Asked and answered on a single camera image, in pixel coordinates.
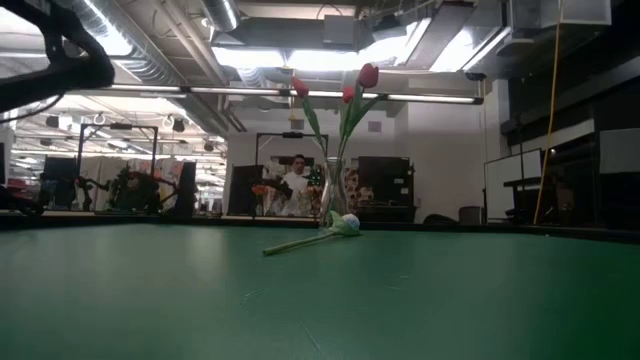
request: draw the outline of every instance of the whiteboard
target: whiteboard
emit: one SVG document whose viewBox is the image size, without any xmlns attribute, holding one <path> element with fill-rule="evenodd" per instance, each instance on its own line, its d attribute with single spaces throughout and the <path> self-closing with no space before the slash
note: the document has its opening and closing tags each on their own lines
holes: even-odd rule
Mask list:
<svg viewBox="0 0 640 360">
<path fill-rule="evenodd" d="M 522 155 L 524 177 L 537 177 L 542 174 L 540 149 Z M 506 219 L 505 211 L 513 209 L 513 189 L 504 187 L 507 181 L 522 178 L 520 154 L 484 164 L 487 181 L 487 218 Z"/>
</svg>

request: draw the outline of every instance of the fluorescent light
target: fluorescent light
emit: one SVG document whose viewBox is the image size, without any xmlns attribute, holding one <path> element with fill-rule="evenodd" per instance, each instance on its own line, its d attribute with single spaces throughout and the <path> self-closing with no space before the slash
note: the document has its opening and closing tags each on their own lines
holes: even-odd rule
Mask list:
<svg viewBox="0 0 640 360">
<path fill-rule="evenodd" d="M 47 151 L 47 150 L 11 150 L 12 154 L 31 154 L 31 155 L 60 155 L 60 156 L 77 156 L 77 151 Z M 127 158 L 127 159 L 143 159 L 143 160 L 151 160 L 151 155 L 147 154 L 131 154 L 131 153 L 108 153 L 108 152 L 95 152 L 95 151 L 87 151 L 82 152 L 83 157 L 92 157 L 92 156 L 105 156 L 105 157 L 115 157 L 115 158 Z M 169 155 L 156 155 L 156 159 L 168 159 L 171 156 Z"/>
<path fill-rule="evenodd" d="M 424 18 L 420 21 L 415 31 L 409 31 L 409 27 L 407 27 L 407 34 L 413 33 L 409 35 L 409 40 L 405 45 L 404 49 L 400 52 L 400 54 L 396 57 L 395 66 L 404 65 L 408 60 L 413 51 L 418 46 L 418 43 L 424 36 L 424 33 L 427 31 L 429 24 L 431 23 L 431 18 Z"/>
<path fill-rule="evenodd" d="M 453 104 L 473 104 L 475 101 L 474 98 L 432 95 L 389 95 L 388 99 L 392 101 L 439 102 Z"/>
<path fill-rule="evenodd" d="M 468 71 L 469 69 L 471 69 L 475 64 L 478 63 L 478 61 L 482 60 L 482 58 L 484 58 L 485 56 L 487 56 L 487 54 L 494 48 L 496 47 L 498 44 L 500 44 L 502 42 L 502 40 L 504 40 L 505 37 L 507 37 L 507 35 L 509 35 L 511 33 L 511 28 L 510 27 L 506 27 L 504 28 L 499 34 L 498 36 L 496 36 L 493 40 L 491 40 L 491 42 L 485 46 L 484 48 L 482 48 L 482 50 L 480 50 L 480 52 L 478 52 L 474 57 L 471 58 L 471 60 L 469 60 L 469 62 L 467 62 L 463 67 L 462 70 L 464 71 Z"/>
<path fill-rule="evenodd" d="M 34 158 L 24 158 L 24 159 L 16 159 L 17 161 L 22 161 L 23 163 L 27 163 L 27 164 L 37 164 L 38 160 L 34 159 Z"/>
<path fill-rule="evenodd" d="M 124 141 L 120 141 L 120 140 L 109 140 L 109 141 L 107 141 L 107 144 L 111 144 L 111 145 L 119 147 L 121 149 L 126 149 L 126 148 L 129 147 L 129 144 L 127 144 Z"/>
<path fill-rule="evenodd" d="M 342 98 L 342 91 L 309 91 L 312 97 Z"/>
<path fill-rule="evenodd" d="M 259 96 L 279 96 L 280 90 L 278 89 L 252 89 L 252 88 L 204 88 L 194 87 L 191 88 L 194 93 L 210 93 L 210 94 L 224 94 L 224 95 L 259 95 Z"/>
<path fill-rule="evenodd" d="M 444 48 L 438 60 L 431 66 L 433 72 L 455 72 L 460 70 L 474 54 L 473 37 L 462 29 Z"/>
<path fill-rule="evenodd" d="M 105 139 L 111 139 L 111 135 L 109 135 L 109 134 L 107 134 L 107 133 L 105 133 L 103 131 L 100 131 L 100 130 L 96 131 L 96 135 L 101 136 L 101 137 L 103 137 Z"/>
<path fill-rule="evenodd" d="M 278 50 L 228 49 L 221 47 L 212 47 L 211 49 L 221 65 L 233 66 L 236 69 L 285 66 L 284 58 Z"/>
<path fill-rule="evenodd" d="M 163 93 L 155 93 L 155 92 L 143 92 L 140 93 L 141 97 L 150 97 L 150 98 L 170 98 L 170 99 L 186 99 L 187 94 L 163 94 Z"/>
<path fill-rule="evenodd" d="M 145 149 L 145 148 L 143 148 L 141 146 L 138 146 L 138 145 L 129 144 L 129 147 L 132 147 L 134 149 L 138 149 L 138 150 L 140 150 L 140 151 L 142 151 L 144 153 L 147 153 L 147 154 L 152 154 L 153 153 L 152 151 L 149 151 L 149 150 L 147 150 L 147 149 Z"/>
<path fill-rule="evenodd" d="M 207 155 L 173 155 L 178 160 L 218 160 L 224 161 L 220 156 L 207 156 Z"/>
<path fill-rule="evenodd" d="M 360 68 L 358 54 L 325 50 L 295 50 L 288 64 L 297 70 L 343 71 Z"/>
<path fill-rule="evenodd" d="M 123 91 L 151 91 L 151 92 L 179 92 L 178 86 L 162 86 L 162 85 L 111 85 L 110 90 Z"/>
</svg>

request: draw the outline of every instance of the desk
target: desk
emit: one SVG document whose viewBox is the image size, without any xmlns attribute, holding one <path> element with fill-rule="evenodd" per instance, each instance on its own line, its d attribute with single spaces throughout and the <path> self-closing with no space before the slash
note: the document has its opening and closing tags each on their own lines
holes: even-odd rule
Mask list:
<svg viewBox="0 0 640 360">
<path fill-rule="evenodd" d="M 369 230 L 261 255 L 317 233 L 2 232 L 0 358 L 638 358 L 640 246 Z"/>
</svg>

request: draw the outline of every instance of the glass vase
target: glass vase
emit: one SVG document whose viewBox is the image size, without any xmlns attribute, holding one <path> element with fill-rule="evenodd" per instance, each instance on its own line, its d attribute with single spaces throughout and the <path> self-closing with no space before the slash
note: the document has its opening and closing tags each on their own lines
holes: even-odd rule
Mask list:
<svg viewBox="0 0 640 360">
<path fill-rule="evenodd" d="M 320 204 L 320 227 L 331 226 L 330 211 L 340 215 L 348 213 L 347 193 L 344 186 L 344 160 L 335 157 L 328 158 L 324 164 L 324 190 Z"/>
</svg>

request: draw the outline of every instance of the flower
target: flower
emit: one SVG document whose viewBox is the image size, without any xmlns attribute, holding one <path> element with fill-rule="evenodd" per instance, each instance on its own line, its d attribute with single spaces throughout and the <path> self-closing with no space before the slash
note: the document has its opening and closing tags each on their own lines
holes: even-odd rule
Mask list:
<svg viewBox="0 0 640 360">
<path fill-rule="evenodd" d="M 293 85 L 293 88 L 296 90 L 300 98 L 304 99 L 309 95 L 309 88 L 307 85 L 295 76 L 291 77 L 291 85 Z"/>
<path fill-rule="evenodd" d="M 251 192 L 253 192 L 257 196 L 261 196 L 266 194 L 268 191 L 267 187 L 264 185 L 253 185 L 251 187 Z"/>
<path fill-rule="evenodd" d="M 356 90 L 353 86 L 345 86 L 344 89 L 342 89 L 342 101 L 344 101 L 345 104 L 353 101 L 354 96 L 356 96 Z"/>
<path fill-rule="evenodd" d="M 380 74 L 380 69 L 376 66 L 374 67 L 371 64 L 364 64 L 362 69 L 360 69 L 360 74 L 358 75 L 358 83 L 365 89 L 370 89 L 376 85 L 378 85 L 378 75 Z"/>
</svg>

